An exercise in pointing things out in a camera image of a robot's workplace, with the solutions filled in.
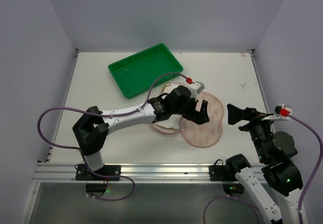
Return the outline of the peach patterned mesh laundry bag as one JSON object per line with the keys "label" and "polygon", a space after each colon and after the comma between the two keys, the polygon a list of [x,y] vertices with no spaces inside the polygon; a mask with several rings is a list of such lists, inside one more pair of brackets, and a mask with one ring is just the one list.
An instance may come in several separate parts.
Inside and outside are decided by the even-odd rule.
{"label": "peach patterned mesh laundry bag", "polygon": [[197,109],[200,109],[203,100],[208,101],[207,113],[209,122],[203,125],[197,125],[181,116],[179,129],[168,129],[152,124],[151,127],[159,133],[165,135],[181,134],[182,138],[190,145],[198,148],[208,148],[217,144],[222,136],[222,120],[225,109],[221,101],[208,92],[198,94]]}

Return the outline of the white bra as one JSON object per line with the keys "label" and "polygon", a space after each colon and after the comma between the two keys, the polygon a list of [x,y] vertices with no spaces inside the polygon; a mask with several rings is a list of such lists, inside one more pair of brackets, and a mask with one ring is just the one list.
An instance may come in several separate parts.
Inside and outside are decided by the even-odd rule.
{"label": "white bra", "polygon": [[158,125],[160,127],[168,128],[168,129],[178,130],[179,124],[180,124],[180,119],[181,119],[180,115],[172,115],[172,116],[170,116],[169,119],[167,119],[165,121],[157,122],[156,125]]}

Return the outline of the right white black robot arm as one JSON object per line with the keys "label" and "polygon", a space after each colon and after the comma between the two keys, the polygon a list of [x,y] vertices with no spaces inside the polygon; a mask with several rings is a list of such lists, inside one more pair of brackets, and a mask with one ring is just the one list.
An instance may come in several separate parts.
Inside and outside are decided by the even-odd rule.
{"label": "right white black robot arm", "polygon": [[229,125],[247,122],[238,129],[250,134],[259,162],[264,165],[261,169],[264,180],[276,199],[270,197],[242,154],[226,160],[225,170],[228,176],[242,184],[266,223],[308,223],[303,208],[307,185],[303,184],[300,170],[292,161],[292,157],[298,153],[294,138],[288,133],[271,130],[275,121],[291,119],[291,107],[279,104],[272,114],[261,113],[249,107],[241,109],[232,104],[227,105],[227,110]]}

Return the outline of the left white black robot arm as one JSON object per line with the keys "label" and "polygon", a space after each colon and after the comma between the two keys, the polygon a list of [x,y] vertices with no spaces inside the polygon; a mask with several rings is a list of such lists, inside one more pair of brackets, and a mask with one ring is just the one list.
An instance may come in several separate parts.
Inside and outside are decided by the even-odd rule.
{"label": "left white black robot arm", "polygon": [[85,111],[72,127],[87,167],[96,172],[104,167],[101,149],[106,137],[118,130],[168,120],[173,115],[202,125],[209,122],[208,102],[203,100],[200,110],[197,95],[204,90],[201,82],[177,86],[169,93],[147,99],[142,105],[113,111],[100,111],[93,106]]}

